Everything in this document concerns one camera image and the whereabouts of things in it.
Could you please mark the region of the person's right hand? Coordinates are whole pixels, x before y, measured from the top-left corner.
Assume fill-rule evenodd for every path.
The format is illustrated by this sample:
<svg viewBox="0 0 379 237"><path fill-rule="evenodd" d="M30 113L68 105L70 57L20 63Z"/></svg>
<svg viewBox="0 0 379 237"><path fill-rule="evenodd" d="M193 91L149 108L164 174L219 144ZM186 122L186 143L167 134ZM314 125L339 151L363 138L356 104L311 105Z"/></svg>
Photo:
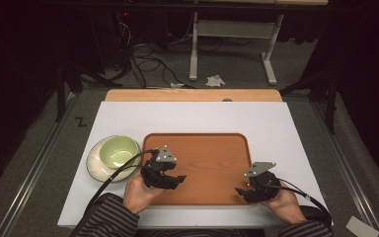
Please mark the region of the person's right hand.
<svg viewBox="0 0 379 237"><path fill-rule="evenodd" d="M287 224L299 224L306 221L303 212L300 209L296 195L287 191L287 186L281 182L282 190L278 194L267 201L262 201L262 205L266 206L280 220Z"/></svg>

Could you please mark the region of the brown wooden tray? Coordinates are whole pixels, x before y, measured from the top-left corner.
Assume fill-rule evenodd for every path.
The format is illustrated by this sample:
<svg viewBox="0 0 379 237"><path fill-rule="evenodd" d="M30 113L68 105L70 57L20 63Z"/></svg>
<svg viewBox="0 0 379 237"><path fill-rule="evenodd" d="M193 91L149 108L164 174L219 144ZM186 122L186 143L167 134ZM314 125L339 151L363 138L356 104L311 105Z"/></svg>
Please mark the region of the brown wooden tray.
<svg viewBox="0 0 379 237"><path fill-rule="evenodd" d="M252 161L246 137L240 133L152 133L143 148L168 147L177 158L170 176L186 179L163 193L156 205L244 205L238 188Z"/></svg>

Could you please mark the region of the white table cover board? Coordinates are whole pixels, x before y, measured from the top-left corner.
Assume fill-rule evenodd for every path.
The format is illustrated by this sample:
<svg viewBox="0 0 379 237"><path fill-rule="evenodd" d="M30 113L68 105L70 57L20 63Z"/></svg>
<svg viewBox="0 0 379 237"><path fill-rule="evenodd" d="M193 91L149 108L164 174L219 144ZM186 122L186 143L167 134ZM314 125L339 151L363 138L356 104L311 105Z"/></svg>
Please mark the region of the white table cover board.
<svg viewBox="0 0 379 237"><path fill-rule="evenodd" d="M308 205L323 197L288 106L283 102L103 102L84 149L104 138L126 135L144 151L152 133L240 133L252 164L274 162L271 172L304 191ZM141 212L141 229L249 229L280 225L259 203L244 205L156 205Z"/></svg>

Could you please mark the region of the white plate with dark rim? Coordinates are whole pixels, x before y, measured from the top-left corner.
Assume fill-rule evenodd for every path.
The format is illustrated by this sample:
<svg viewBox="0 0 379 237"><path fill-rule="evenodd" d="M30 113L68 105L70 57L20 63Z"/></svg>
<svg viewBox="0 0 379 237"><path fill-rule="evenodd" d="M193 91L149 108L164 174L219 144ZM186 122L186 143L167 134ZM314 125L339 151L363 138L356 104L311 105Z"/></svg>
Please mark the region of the white plate with dark rim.
<svg viewBox="0 0 379 237"><path fill-rule="evenodd" d="M91 149L87 157L86 166L87 166L87 170L89 174L95 180L98 180L100 182L104 182L105 180L107 180L118 169L118 168L109 168L100 159L100 155L99 155L100 149L103 143L110 137L104 138L103 140L99 141Z"/></svg>

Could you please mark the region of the person's left hand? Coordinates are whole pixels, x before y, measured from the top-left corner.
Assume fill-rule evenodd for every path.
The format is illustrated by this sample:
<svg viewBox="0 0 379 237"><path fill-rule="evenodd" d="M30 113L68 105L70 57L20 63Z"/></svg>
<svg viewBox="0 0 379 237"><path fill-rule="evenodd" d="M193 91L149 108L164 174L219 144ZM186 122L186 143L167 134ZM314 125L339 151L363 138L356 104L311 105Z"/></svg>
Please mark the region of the person's left hand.
<svg viewBox="0 0 379 237"><path fill-rule="evenodd" d="M164 192L162 189L148 188L143 177L138 173L127 182L122 204L131 213L138 214Z"/></svg>

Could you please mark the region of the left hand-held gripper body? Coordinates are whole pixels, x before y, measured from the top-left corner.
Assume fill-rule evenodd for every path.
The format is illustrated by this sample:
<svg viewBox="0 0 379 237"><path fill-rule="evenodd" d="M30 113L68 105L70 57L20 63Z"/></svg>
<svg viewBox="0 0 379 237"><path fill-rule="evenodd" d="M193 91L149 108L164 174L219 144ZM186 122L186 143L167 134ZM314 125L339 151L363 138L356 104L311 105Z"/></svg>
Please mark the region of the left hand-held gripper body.
<svg viewBox="0 0 379 237"><path fill-rule="evenodd" d="M158 188L158 185L163 176L166 175L165 172L160 171L160 163L161 162L175 162L177 159L169 150L168 146L165 145L163 148L159 148L155 150L155 153L152 157L147 160L144 166L140 170L140 174L144 179L145 185L150 188Z"/></svg>

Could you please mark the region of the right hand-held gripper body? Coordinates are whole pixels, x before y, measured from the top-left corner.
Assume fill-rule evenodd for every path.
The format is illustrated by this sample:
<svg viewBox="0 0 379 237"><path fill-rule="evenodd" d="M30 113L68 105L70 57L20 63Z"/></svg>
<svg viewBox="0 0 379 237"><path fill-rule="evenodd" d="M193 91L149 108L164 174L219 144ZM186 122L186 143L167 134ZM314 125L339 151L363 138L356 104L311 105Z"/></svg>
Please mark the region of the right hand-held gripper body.
<svg viewBox="0 0 379 237"><path fill-rule="evenodd" d="M275 166L274 162L254 162L245 174L250 190L255 191L256 202L270 200L278 194L280 181L270 171Z"/></svg>

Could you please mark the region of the flat white paper sheet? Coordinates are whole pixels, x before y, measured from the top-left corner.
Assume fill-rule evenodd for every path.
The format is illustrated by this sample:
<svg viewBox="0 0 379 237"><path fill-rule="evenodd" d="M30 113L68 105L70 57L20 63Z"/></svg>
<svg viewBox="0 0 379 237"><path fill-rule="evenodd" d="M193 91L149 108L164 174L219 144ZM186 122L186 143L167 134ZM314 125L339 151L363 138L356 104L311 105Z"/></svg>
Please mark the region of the flat white paper sheet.
<svg viewBox="0 0 379 237"><path fill-rule="evenodd" d="M378 237L379 231L352 216L348 221L346 228L356 237Z"/></svg>

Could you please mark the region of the light wooden table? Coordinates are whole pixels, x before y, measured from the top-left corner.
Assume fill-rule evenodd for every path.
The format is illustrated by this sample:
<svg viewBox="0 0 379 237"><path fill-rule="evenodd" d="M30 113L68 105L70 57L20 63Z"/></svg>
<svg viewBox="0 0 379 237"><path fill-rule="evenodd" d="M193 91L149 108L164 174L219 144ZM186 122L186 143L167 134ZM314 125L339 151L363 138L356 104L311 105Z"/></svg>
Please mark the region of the light wooden table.
<svg viewBox="0 0 379 237"><path fill-rule="evenodd" d="M281 102L274 89L112 89L107 102Z"/></svg>

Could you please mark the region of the black metal stand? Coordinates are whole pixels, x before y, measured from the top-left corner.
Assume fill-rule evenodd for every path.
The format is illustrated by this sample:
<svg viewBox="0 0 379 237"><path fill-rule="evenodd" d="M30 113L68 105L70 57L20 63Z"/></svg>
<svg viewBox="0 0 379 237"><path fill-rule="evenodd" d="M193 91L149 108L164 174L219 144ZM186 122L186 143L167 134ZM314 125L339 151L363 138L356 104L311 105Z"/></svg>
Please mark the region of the black metal stand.
<svg viewBox="0 0 379 237"><path fill-rule="evenodd" d="M91 79L111 88L122 87L121 84L110 81L102 75L89 71L76 63L61 61L56 70L57 121L61 121L67 111L65 86L68 86L73 93L81 93L83 91L83 85L80 79L82 74L85 74Z"/></svg>
<svg viewBox="0 0 379 237"><path fill-rule="evenodd" d="M338 76L337 69L326 69L279 90L279 94L284 96L296 90L309 89L308 99L310 102L325 100L327 105L325 123L329 132L334 134Z"/></svg>

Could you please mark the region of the white metal desk frame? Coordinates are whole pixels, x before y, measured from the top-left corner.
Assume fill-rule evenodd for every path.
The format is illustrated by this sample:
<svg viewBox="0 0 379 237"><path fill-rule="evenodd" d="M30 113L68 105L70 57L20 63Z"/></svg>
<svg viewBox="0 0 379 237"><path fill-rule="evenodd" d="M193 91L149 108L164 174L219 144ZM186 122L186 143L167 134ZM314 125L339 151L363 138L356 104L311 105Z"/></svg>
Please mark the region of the white metal desk frame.
<svg viewBox="0 0 379 237"><path fill-rule="evenodd" d="M261 61L265 69L269 85L276 85L277 80L270 58L279 35L284 16L278 15L272 23L255 23L240 21L200 20L198 13L192 14L192 43L189 61L189 79L197 79L199 37L239 38L268 40L267 51L261 53Z"/></svg>

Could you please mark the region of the green bowl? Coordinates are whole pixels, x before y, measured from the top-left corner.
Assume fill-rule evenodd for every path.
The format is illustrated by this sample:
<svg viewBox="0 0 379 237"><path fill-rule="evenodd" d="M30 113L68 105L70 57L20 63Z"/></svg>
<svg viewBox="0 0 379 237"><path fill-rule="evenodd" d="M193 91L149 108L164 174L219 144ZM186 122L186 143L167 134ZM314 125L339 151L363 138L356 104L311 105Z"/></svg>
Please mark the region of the green bowl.
<svg viewBox="0 0 379 237"><path fill-rule="evenodd" d="M108 138L102 145L99 155L109 168L119 168L140 152L136 141L128 136L118 135Z"/></svg>

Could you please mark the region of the aluminium floor rail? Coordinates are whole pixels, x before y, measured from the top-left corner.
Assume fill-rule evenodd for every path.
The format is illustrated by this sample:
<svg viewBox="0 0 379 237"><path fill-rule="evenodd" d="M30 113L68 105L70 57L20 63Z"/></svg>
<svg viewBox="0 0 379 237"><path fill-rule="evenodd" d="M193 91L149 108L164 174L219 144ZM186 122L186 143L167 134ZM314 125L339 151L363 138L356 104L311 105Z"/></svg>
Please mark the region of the aluminium floor rail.
<svg viewBox="0 0 379 237"><path fill-rule="evenodd" d="M57 97L51 97L6 167L0 179L0 237L10 236L37 184L66 114L78 96L78 93L68 93L62 97L61 115Z"/></svg>
<svg viewBox="0 0 379 237"><path fill-rule="evenodd" d="M316 114L327 138L336 153L336 163L341 172L341 176L345 181L349 194L354 202L356 209L359 212L360 220L369 225L375 230L379 231L379 221L377 220L373 208L369 202L367 195L364 193L361 185L359 184L352 167L349 165L347 157L341 148L341 144L336 138L334 133L328 129L326 124L326 115L319 103L312 103L311 107Z"/></svg>

